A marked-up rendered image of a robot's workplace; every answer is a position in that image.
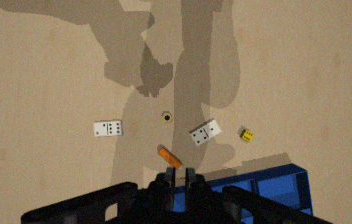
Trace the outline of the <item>white domino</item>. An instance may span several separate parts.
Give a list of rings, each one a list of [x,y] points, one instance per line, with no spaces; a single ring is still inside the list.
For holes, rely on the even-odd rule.
[[[95,136],[123,135],[122,121],[95,122]]]
[[[213,119],[212,121],[208,122],[207,124],[190,133],[190,135],[196,145],[199,146],[200,144],[204,143],[205,141],[209,140],[220,132],[221,129],[219,128],[215,119]]]

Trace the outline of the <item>orange aa battery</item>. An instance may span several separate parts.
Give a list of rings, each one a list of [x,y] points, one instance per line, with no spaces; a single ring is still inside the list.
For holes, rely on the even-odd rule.
[[[182,169],[183,164],[178,161],[171,153],[169,153],[164,147],[162,147],[158,154],[162,156],[170,165],[176,167],[176,170],[179,171]]]

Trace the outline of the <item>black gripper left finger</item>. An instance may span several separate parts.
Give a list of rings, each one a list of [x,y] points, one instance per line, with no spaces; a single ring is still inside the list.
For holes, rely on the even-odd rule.
[[[167,167],[166,173],[157,174],[156,181],[147,188],[138,189],[136,183],[123,182],[37,208],[24,213],[21,224],[110,224],[162,217],[163,210],[173,211],[175,173],[176,167]],[[105,221],[107,208],[116,203],[117,216]]]

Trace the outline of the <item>blue three-compartment bin rack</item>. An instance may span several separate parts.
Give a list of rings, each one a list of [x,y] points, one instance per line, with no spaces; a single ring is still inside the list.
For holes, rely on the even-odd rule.
[[[235,185],[314,216],[308,172],[293,163],[210,180],[206,183],[210,184],[212,190],[218,192],[222,192],[224,186]],[[185,185],[175,187],[173,211],[185,211],[184,193]],[[252,214],[243,208],[241,221],[246,224],[253,224]]]

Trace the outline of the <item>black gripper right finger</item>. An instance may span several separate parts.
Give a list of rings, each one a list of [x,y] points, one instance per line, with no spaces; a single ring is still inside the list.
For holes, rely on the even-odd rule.
[[[212,188],[205,182],[194,168],[186,168],[185,211],[194,211],[198,220],[246,224],[241,221],[243,208],[252,214],[253,224],[333,224],[237,186],[225,186],[222,193],[207,191]]]

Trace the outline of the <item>yellow die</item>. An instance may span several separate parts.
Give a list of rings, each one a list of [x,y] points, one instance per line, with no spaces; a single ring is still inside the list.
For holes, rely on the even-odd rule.
[[[240,135],[241,138],[243,138],[244,140],[250,142],[252,137],[254,136],[253,133],[251,133],[250,131],[244,129]]]

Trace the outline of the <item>small brass hex nut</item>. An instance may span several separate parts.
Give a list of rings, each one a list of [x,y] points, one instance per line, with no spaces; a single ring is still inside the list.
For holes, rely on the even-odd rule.
[[[172,120],[172,116],[171,116],[171,114],[170,113],[164,113],[164,115],[163,115],[163,117],[162,117],[162,119],[163,119],[163,121],[164,122],[168,122],[168,123],[170,123],[170,121]]]

